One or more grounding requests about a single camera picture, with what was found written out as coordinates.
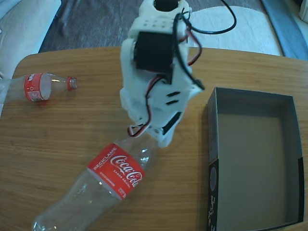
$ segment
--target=robotic arm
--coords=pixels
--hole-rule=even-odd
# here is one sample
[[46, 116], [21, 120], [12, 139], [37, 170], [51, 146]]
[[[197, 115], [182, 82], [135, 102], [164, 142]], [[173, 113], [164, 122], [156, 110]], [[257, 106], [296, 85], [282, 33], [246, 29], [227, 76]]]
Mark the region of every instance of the robotic arm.
[[144, 0], [121, 47], [122, 107], [136, 125], [132, 137], [147, 132], [167, 147], [188, 101], [204, 90], [187, 62], [191, 8], [185, 0]]

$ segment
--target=coca-cola label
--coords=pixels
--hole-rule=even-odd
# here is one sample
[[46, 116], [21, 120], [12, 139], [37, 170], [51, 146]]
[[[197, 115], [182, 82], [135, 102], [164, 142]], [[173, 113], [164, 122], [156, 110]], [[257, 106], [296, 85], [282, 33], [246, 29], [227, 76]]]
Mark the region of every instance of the coca-cola label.
[[38, 73], [26, 76], [25, 95], [29, 101], [44, 100], [39, 88], [39, 83], [42, 78], [42, 75], [43, 73]]
[[141, 166], [114, 143], [104, 148], [89, 164], [97, 174], [119, 196], [124, 199], [143, 179]]

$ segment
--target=plastic bottle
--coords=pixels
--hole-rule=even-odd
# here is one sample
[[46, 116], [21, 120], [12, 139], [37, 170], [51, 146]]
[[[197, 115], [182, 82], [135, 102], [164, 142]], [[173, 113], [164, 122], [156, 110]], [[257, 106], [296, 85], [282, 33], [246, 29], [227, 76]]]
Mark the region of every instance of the plastic bottle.
[[103, 149], [66, 195], [36, 217], [33, 231], [84, 231], [116, 207], [143, 179], [157, 148], [148, 134]]
[[58, 93], [77, 89], [76, 78], [38, 73], [0, 80], [0, 103], [49, 100]]

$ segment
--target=wooden table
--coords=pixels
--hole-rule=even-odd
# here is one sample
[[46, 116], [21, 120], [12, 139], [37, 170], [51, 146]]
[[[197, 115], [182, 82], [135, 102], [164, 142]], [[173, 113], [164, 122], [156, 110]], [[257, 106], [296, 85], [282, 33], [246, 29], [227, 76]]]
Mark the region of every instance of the wooden table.
[[[26, 57], [17, 67], [14, 77], [39, 72], [77, 77], [78, 90], [65, 99], [4, 107], [0, 119], [1, 231], [31, 230], [35, 216], [61, 198], [86, 164], [109, 142], [126, 135], [131, 121], [120, 105], [119, 52], [120, 48], [96, 48], [40, 53]], [[91, 231], [205, 231], [205, 105], [215, 86], [293, 95], [307, 169], [307, 62], [204, 49], [193, 72], [206, 91], [189, 103], [173, 142], [159, 151], [146, 180]], [[307, 216], [305, 222], [287, 230], [307, 230]]]

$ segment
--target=box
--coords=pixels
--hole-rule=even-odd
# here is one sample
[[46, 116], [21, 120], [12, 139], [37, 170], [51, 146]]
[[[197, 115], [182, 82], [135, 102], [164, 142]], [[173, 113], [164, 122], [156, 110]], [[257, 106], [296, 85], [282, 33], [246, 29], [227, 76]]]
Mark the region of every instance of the box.
[[208, 101], [208, 231], [303, 221], [304, 171], [292, 96], [215, 88]]

